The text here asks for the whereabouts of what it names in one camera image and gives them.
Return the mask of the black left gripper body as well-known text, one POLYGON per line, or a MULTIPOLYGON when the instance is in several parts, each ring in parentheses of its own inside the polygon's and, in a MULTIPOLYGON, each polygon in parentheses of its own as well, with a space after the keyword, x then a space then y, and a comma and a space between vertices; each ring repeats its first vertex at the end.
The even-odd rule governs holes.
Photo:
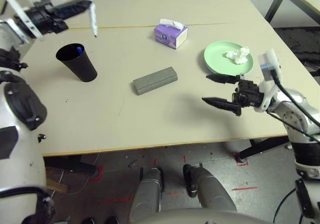
POLYGON ((51 0, 37 1, 25 13, 42 35, 57 34, 68 29, 68 25, 59 17, 58 10, 51 0))

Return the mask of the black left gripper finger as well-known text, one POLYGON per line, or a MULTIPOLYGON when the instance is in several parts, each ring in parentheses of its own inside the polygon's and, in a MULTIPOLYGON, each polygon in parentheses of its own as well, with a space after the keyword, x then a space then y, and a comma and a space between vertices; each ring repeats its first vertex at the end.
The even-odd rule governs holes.
POLYGON ((71 0, 56 6, 58 12, 61 13, 82 13, 89 9, 90 0, 71 0))
POLYGON ((62 20, 66 20, 77 16, 83 12, 85 12, 88 7, 86 6, 59 6, 58 7, 58 16, 62 20))

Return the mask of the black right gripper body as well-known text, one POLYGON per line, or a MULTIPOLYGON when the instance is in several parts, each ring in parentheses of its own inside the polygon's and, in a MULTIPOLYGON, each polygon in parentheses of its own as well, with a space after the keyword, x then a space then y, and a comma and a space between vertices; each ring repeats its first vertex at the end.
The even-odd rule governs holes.
POLYGON ((241 107, 260 107, 264 94, 260 92, 259 87, 252 81, 240 80, 235 93, 232 94, 233 103, 241 107))

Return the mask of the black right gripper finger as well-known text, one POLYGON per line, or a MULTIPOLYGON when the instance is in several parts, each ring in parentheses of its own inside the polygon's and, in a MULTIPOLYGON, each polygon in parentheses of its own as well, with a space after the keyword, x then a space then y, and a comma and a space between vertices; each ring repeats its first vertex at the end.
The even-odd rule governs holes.
POLYGON ((237 116, 240 116, 242 114, 242 107, 238 103, 233 103, 233 102, 228 102, 226 99, 222 98, 216 98, 216 97, 207 97, 207 98, 202 98, 202 100, 218 109, 223 109, 226 111, 231 111, 237 116))
POLYGON ((217 83, 230 83, 230 84, 235 84, 240 81, 240 76, 232 76, 232 75, 226 75, 226 74, 218 74, 218 73, 212 73, 206 76, 207 79, 217 82, 217 83))

